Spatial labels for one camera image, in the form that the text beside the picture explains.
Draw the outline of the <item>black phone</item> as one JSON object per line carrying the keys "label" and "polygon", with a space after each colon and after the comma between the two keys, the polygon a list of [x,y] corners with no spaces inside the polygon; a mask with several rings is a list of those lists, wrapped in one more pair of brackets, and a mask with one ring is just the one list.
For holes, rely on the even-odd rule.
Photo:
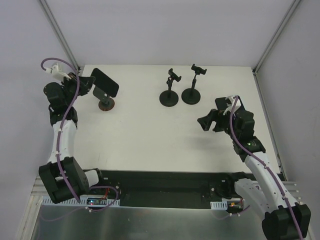
{"label": "black phone", "polygon": [[216,107],[219,111],[224,111],[228,108],[226,97],[219,97],[215,99]]}
{"label": "black phone", "polygon": [[115,98],[119,91],[119,84],[102,72],[99,68],[94,68],[91,77],[95,78],[93,95],[101,99],[104,95]]}

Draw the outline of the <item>black round-base phone stand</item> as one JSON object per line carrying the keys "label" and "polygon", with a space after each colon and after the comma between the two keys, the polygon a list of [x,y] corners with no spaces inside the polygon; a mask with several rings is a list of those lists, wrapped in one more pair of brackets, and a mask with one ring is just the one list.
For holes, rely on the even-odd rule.
{"label": "black round-base phone stand", "polygon": [[194,71],[194,77],[191,82],[191,87],[186,88],[182,94],[182,101],[188,105],[196,105],[201,100],[201,94],[196,89],[197,76],[205,75],[207,73],[207,69],[204,69],[200,66],[196,66],[194,63],[191,66],[191,70]]}

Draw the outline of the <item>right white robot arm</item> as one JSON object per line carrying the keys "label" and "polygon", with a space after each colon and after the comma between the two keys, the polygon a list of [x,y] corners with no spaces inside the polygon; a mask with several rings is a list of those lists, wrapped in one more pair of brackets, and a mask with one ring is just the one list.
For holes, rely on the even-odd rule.
{"label": "right white robot arm", "polygon": [[271,169],[266,149],[254,135],[254,114],[242,108],[223,113],[211,109],[197,119],[201,128],[225,132],[230,136],[235,153],[250,169],[258,185],[244,172],[228,174],[215,187],[218,196],[231,199],[240,196],[261,218],[262,231],[268,240],[303,240],[308,234],[311,210],[300,204]]}

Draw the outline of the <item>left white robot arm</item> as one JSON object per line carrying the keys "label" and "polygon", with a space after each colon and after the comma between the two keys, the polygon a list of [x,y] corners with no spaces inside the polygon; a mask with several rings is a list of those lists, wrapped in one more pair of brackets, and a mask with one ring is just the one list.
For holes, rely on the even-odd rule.
{"label": "left white robot arm", "polygon": [[48,83],[43,92],[49,101],[50,125],[53,129],[53,145],[49,159],[38,169],[43,185],[55,204],[70,199],[80,200],[92,191],[99,195],[106,183],[98,168],[83,170],[74,157],[75,136],[78,130],[78,114],[74,98],[86,95],[95,77],[76,77],[70,72],[62,82]]}

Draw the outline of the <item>wooden-base phone stand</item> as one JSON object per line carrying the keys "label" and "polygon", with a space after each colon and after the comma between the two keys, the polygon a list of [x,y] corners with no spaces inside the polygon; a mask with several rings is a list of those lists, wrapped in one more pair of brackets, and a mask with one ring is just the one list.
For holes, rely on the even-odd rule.
{"label": "wooden-base phone stand", "polygon": [[92,94],[99,100],[98,107],[101,111],[107,112],[114,108],[114,99],[97,86],[94,87]]}

